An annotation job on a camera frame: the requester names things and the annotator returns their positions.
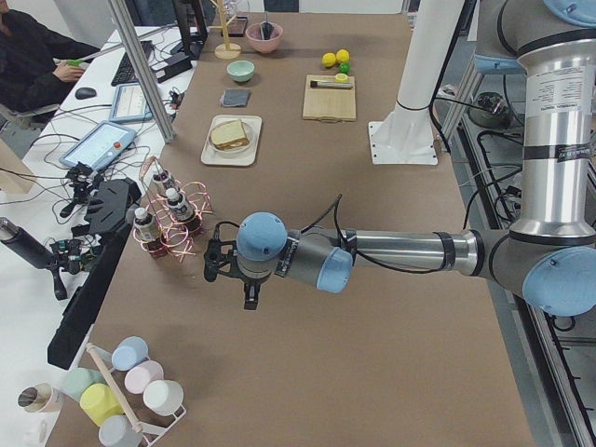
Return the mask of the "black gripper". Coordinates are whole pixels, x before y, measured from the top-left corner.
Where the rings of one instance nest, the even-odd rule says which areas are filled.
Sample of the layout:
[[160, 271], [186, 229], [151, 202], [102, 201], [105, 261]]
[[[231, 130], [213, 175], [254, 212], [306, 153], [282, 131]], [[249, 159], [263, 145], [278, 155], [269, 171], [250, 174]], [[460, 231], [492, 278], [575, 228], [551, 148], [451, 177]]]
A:
[[275, 260], [252, 261], [237, 258], [237, 272], [244, 283], [244, 309], [256, 310], [259, 303], [260, 284], [275, 270]]

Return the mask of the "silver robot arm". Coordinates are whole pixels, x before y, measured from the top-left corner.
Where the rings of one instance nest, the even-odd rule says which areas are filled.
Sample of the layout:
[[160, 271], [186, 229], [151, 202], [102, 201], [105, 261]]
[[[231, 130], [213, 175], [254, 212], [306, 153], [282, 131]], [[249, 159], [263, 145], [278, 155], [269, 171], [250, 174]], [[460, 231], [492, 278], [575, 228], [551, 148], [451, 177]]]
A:
[[268, 212], [237, 233], [245, 306], [272, 275], [339, 292], [358, 259], [417, 275], [456, 270], [490, 279], [554, 316], [595, 305], [595, 231], [585, 219], [595, 5], [591, 1], [483, 1], [477, 65], [517, 62], [526, 73], [521, 213], [506, 231], [459, 234], [289, 231]]

